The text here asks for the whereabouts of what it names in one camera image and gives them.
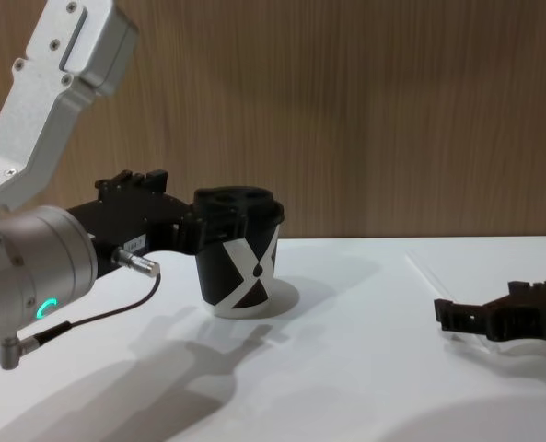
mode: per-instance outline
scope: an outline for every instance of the wooden backdrop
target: wooden backdrop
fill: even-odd
[[[546,0],[122,0],[141,40],[34,203],[255,184],[291,237],[546,234]],[[42,0],[0,0],[0,107]]]

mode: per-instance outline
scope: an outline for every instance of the white table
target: white table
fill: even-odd
[[[546,279],[546,238],[280,242],[277,316],[220,320],[193,258],[143,307],[0,369],[0,442],[546,441],[546,343],[438,331],[433,299]],[[24,332],[141,297],[121,270]]]

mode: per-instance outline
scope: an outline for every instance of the green light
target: green light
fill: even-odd
[[[51,297],[50,299],[46,299],[46,301],[41,304],[41,307],[37,310],[37,316],[36,318],[38,320],[42,320],[45,318],[45,309],[49,306],[57,306],[58,300],[55,297]]]

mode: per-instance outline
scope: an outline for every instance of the black and white cup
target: black and white cup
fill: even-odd
[[[250,318],[268,308],[283,206],[254,187],[201,190],[193,204],[228,204],[246,214],[246,237],[207,246],[197,270],[207,308],[221,318]]]

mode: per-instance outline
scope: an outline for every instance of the black cable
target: black cable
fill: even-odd
[[[78,320],[76,322],[70,322],[67,320],[66,322],[62,322],[61,324],[55,325],[46,331],[42,331],[41,333],[35,333],[33,337],[40,344],[40,346],[42,346],[45,343],[48,343],[49,341],[51,341],[52,339],[55,339],[58,336],[68,332],[69,330],[72,330],[74,327],[89,324],[90,322],[94,322],[95,320],[104,320],[108,317],[119,315],[120,313],[123,313],[125,311],[138,308],[152,298],[152,296],[157,292],[158,288],[160,287],[161,281],[162,281],[162,275],[159,273],[156,276],[156,281],[154,282],[154,286],[152,287],[152,290],[150,290],[150,292],[145,297],[143,297],[137,302],[134,302],[133,304],[130,304],[129,306],[116,308],[115,310],[107,311],[105,313],[101,313],[100,315],[91,316],[90,318],[85,318],[83,320]]]
[[[130,304],[129,306],[117,308],[115,310],[111,310],[106,313],[101,313],[100,315],[97,315],[97,316],[91,316],[90,318],[86,318],[84,320],[78,320],[72,323],[72,327],[74,328],[74,327],[78,327],[79,325],[89,324],[90,322],[94,322],[95,320],[104,320],[105,318],[108,318],[109,316],[119,315],[120,313],[123,313],[125,311],[133,310],[134,308],[140,307],[142,304],[149,301],[152,298],[152,296],[157,292],[158,288],[160,287],[161,280],[162,280],[162,275],[159,273],[156,276],[156,281],[154,282],[154,286],[152,287],[152,290],[150,290],[150,292],[139,301],[134,302],[133,304]]]

